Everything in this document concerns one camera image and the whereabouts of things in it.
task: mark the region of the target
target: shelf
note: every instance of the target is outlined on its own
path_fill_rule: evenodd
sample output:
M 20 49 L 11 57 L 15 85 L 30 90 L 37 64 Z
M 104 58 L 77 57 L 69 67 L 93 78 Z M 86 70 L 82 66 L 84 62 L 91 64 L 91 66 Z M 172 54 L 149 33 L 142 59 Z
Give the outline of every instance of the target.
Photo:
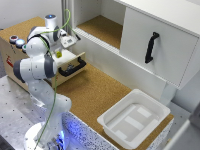
M 81 30 L 120 49 L 123 26 L 103 16 L 95 17 L 77 26 Z

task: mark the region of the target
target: cabinet handle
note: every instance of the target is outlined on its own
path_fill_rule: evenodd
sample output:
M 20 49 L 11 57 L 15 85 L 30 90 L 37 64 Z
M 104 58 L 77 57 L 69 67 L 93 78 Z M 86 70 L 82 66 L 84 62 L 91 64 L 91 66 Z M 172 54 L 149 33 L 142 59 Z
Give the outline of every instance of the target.
M 149 62 L 151 62 L 153 60 L 153 57 L 151 57 L 151 53 L 153 50 L 153 45 L 154 45 L 154 40 L 157 39 L 160 35 L 156 32 L 153 32 L 153 36 L 151 37 L 150 41 L 149 41 L 149 45 L 147 48 L 147 53 L 146 53 L 146 57 L 145 57 L 145 63 L 148 64 Z
M 73 73 L 75 73 L 76 71 L 80 70 L 81 68 L 85 67 L 86 62 L 84 60 L 81 59 L 81 57 L 78 57 L 78 62 L 80 63 L 78 66 L 69 69 L 69 70 L 62 70 L 62 68 L 59 68 L 59 73 L 64 76 L 64 77 L 68 77 L 70 75 L 72 75 Z

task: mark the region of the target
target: wooden countertop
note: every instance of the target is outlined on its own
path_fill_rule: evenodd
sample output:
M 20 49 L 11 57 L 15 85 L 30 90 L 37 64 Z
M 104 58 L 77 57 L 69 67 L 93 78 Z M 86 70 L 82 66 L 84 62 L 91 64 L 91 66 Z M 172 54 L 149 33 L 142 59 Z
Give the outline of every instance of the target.
M 8 42 L 11 35 L 17 35 L 26 40 L 29 31 L 33 26 L 44 26 L 44 20 L 36 17 L 22 22 L 0 31 L 0 37 Z M 112 142 L 120 150 L 123 150 L 123 148 L 104 133 L 102 126 L 97 123 L 97 118 L 130 91 L 131 89 L 90 64 L 87 64 L 83 72 L 66 81 L 57 89 L 57 93 L 71 98 L 72 108 L 70 111 L 72 113 Z M 137 148 L 137 150 L 146 149 L 172 119 L 173 115 L 169 115 Z

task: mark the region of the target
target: cabinet door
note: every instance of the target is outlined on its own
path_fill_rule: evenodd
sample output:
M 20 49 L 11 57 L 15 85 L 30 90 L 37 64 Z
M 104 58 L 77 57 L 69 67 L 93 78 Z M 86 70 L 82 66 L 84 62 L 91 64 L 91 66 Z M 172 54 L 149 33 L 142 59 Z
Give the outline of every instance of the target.
M 130 8 L 123 28 L 120 54 L 179 86 L 198 38 Z M 146 64 L 153 32 L 160 36 L 154 40 L 153 60 Z

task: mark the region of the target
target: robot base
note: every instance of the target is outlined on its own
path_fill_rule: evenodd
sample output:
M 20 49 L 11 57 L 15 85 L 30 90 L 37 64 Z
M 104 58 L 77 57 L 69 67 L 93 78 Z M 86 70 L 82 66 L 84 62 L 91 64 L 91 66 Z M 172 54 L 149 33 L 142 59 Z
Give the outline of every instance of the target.
M 43 124 L 44 122 L 37 123 L 26 132 L 25 137 L 24 137 L 24 150 L 49 150 L 49 147 L 47 146 L 47 144 L 45 146 L 38 144 L 37 148 L 35 149 L 37 141 L 34 140 L 34 137 L 42 128 Z M 64 147 L 66 149 L 69 145 L 69 138 L 65 138 L 64 143 L 65 143 Z

